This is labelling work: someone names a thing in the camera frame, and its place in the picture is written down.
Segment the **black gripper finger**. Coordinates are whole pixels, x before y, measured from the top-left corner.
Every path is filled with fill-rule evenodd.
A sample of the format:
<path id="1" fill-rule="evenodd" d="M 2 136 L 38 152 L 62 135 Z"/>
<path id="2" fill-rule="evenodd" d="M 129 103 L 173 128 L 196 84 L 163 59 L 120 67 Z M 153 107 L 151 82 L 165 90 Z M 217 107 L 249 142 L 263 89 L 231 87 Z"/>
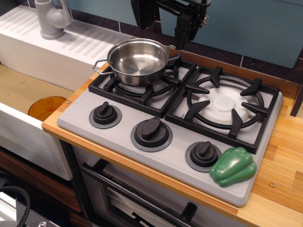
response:
<path id="1" fill-rule="evenodd" d="M 189 14 L 177 16 L 175 28 L 176 49 L 182 50 L 190 41 L 193 41 L 199 29 L 198 21 Z"/>
<path id="2" fill-rule="evenodd" d="M 137 26 L 145 30 L 160 17 L 159 7 L 150 0 L 131 0 Z"/>

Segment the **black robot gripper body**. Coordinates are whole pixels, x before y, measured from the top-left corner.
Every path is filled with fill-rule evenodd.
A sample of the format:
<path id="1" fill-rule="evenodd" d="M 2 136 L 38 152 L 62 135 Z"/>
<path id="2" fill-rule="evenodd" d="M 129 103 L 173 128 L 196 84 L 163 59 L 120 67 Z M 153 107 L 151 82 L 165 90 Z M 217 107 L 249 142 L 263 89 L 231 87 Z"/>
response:
<path id="1" fill-rule="evenodd" d="M 211 0 L 158 0 L 157 6 L 177 16 L 177 28 L 181 30 L 194 30 L 204 28 L 208 23 L 207 8 Z"/>

